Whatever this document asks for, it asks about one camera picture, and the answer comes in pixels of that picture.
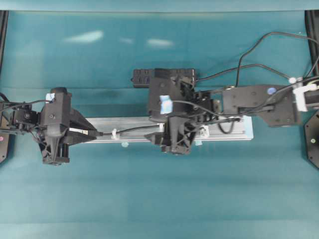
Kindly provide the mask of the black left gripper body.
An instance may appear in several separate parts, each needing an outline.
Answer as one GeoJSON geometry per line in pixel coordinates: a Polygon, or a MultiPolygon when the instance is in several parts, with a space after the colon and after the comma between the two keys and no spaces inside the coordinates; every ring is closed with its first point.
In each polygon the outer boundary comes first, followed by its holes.
{"type": "Polygon", "coordinates": [[[70,127],[71,94],[58,95],[46,102],[39,114],[39,149],[44,164],[58,166],[69,162],[68,146],[62,142],[70,127]]]}

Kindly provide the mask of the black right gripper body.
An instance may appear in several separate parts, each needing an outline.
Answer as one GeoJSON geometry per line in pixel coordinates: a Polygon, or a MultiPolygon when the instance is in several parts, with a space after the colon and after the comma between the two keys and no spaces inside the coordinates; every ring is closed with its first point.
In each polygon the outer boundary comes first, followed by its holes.
{"type": "Polygon", "coordinates": [[[162,152],[189,154],[200,127],[215,120],[214,101],[209,92],[196,92],[194,87],[181,81],[182,100],[173,100],[173,112],[166,116],[163,131],[146,134],[145,138],[161,147],[162,152]]]}

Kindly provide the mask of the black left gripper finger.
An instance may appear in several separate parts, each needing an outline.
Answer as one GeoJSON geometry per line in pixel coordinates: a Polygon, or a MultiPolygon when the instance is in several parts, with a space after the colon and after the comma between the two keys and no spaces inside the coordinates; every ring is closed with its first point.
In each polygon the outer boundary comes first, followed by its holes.
{"type": "Polygon", "coordinates": [[[68,131],[66,134],[66,144],[79,144],[96,140],[98,132],[96,130],[89,130],[87,133],[78,131],[68,131]]]}
{"type": "Polygon", "coordinates": [[[74,108],[70,111],[70,128],[82,129],[82,130],[96,130],[96,128],[86,120],[81,113],[74,108]]]}

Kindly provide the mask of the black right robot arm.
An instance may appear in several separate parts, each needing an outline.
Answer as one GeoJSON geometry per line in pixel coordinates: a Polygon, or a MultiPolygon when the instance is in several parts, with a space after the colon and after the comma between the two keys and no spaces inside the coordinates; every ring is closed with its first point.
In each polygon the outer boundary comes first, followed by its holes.
{"type": "Polygon", "coordinates": [[[268,126],[300,122],[307,109],[304,95],[318,90],[318,76],[290,79],[290,84],[250,85],[196,91],[194,73],[153,69],[148,76],[149,119],[163,129],[146,139],[163,152],[189,154],[195,136],[206,125],[234,125],[244,116],[259,116],[268,126]]]}

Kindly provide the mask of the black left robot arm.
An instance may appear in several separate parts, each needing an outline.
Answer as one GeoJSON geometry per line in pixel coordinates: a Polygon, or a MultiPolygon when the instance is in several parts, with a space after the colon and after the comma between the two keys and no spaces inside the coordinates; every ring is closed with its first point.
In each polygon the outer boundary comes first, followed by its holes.
{"type": "Polygon", "coordinates": [[[49,165],[68,163],[69,147],[91,142],[102,133],[71,106],[71,93],[66,88],[54,88],[42,100],[40,112],[34,111],[30,103],[0,103],[1,113],[11,110],[6,128],[1,133],[30,133],[38,143],[42,162],[49,165]]]}

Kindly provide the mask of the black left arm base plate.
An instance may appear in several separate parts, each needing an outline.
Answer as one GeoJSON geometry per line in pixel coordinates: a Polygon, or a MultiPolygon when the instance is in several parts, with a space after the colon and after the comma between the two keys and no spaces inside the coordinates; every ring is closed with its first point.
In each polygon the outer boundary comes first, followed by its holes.
{"type": "MultiPolygon", "coordinates": [[[[2,117],[0,127],[7,129],[7,119],[2,117]]],[[[8,154],[8,146],[9,146],[9,134],[0,133],[0,163],[3,163],[7,158],[8,154]]]]}

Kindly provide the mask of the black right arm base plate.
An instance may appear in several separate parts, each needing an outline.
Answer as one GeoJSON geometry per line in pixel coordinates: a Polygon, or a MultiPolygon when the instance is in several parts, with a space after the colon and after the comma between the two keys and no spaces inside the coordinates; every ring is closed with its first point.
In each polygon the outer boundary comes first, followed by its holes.
{"type": "Polygon", "coordinates": [[[307,158],[319,168],[319,112],[317,111],[305,124],[307,158]]]}

